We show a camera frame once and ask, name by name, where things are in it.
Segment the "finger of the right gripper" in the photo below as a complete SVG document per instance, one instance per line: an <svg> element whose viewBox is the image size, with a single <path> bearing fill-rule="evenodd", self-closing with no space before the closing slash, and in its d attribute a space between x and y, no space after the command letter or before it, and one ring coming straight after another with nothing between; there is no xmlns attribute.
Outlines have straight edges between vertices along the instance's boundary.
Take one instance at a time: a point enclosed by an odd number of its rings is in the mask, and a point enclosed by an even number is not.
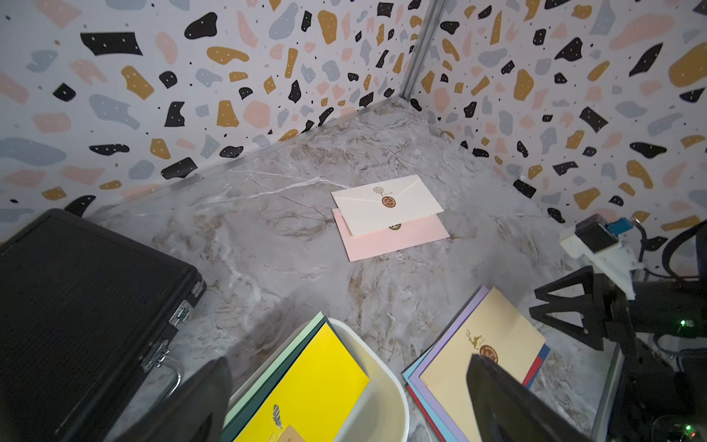
<svg viewBox="0 0 707 442"><path fill-rule="evenodd" d="M578 316L580 324L561 319L561 314ZM530 308L530 316L532 319L548 325L594 350L602 351L604 349L604 323L592 315L585 315L574 309L537 306Z"/></svg>
<svg viewBox="0 0 707 442"><path fill-rule="evenodd" d="M535 309L601 309L608 278L585 266L535 290Z"/></svg>

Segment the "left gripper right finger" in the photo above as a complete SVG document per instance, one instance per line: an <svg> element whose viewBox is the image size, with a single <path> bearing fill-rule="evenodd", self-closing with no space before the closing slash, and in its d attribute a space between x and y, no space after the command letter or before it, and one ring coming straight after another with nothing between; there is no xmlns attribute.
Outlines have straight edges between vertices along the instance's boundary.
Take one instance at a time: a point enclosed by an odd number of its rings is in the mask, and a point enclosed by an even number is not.
<svg viewBox="0 0 707 442"><path fill-rule="evenodd" d="M588 440L488 357L471 358L467 385L483 442Z"/></svg>

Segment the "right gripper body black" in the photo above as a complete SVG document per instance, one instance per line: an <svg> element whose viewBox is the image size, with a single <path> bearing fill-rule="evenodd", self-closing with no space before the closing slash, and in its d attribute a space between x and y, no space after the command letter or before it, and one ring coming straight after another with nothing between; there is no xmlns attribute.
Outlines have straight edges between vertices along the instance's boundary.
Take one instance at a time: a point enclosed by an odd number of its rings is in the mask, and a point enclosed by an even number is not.
<svg viewBox="0 0 707 442"><path fill-rule="evenodd" d="M632 283L633 298L601 276L601 331L626 354L637 352L636 335L706 336L706 286L696 281Z"/></svg>

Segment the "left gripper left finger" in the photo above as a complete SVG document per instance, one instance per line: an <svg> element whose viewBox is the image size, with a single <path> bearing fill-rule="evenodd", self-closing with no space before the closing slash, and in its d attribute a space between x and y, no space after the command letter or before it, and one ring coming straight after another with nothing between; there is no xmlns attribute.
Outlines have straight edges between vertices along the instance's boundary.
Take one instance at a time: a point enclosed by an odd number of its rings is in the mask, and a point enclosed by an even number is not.
<svg viewBox="0 0 707 442"><path fill-rule="evenodd" d="M169 398L119 436L120 441L218 441L232 378L224 357L202 366Z"/></svg>

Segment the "dark green envelope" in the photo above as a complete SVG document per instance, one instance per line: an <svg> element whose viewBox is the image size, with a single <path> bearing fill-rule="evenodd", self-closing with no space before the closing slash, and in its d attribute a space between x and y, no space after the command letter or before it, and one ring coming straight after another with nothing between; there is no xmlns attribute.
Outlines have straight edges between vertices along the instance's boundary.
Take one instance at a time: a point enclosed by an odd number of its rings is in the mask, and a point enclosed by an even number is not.
<svg viewBox="0 0 707 442"><path fill-rule="evenodd" d="M235 418L230 422L226 428L226 432L220 437L220 441L234 441L240 432L248 425L250 419L258 412L260 407L263 405L265 400L270 396L274 388L280 383L280 381L285 377L285 374L289 372L289 369L296 362L296 359L303 353L307 348L312 339L316 336L323 325L327 324L328 320L324 316L324 319L317 325L317 327L309 334L305 341L303 341L296 350L285 359L285 362L279 366L279 368L272 374L261 388L253 395L253 397L246 403L246 405L240 410L240 412L235 416Z"/></svg>

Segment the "yellow envelope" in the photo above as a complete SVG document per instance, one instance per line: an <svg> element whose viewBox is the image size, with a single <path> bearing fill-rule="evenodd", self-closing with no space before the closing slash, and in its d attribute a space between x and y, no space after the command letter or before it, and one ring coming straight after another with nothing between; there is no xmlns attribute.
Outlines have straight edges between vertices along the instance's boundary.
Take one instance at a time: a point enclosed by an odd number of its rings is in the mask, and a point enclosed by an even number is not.
<svg viewBox="0 0 707 442"><path fill-rule="evenodd" d="M333 441L369 383L324 320L233 441Z"/></svg>

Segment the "light green envelope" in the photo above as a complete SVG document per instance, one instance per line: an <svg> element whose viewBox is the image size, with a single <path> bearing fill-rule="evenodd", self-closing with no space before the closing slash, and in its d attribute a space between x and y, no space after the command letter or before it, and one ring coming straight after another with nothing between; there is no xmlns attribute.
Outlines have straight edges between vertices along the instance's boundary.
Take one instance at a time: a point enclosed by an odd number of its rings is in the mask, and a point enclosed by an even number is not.
<svg viewBox="0 0 707 442"><path fill-rule="evenodd" d="M285 362L285 359L292 354L296 348L306 340L309 334L324 319L322 312L317 313L309 322L302 324L296 331L281 344L277 350L239 387L231 396L228 403L223 424L223 433L226 428L253 395L261 388L261 385L274 374L274 372Z"/></svg>

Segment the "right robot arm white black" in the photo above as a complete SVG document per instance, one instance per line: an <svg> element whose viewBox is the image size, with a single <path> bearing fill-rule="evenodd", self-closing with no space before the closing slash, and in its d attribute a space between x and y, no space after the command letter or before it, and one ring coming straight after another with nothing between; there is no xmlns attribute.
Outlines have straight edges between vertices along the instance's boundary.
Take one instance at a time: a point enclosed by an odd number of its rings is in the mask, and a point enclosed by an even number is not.
<svg viewBox="0 0 707 442"><path fill-rule="evenodd" d="M658 274L644 253L658 242L640 221L593 215L561 237L589 265L535 291L530 316L588 347L615 345L593 441L706 438L706 349L662 346L706 335L706 224L666 243Z"/></svg>

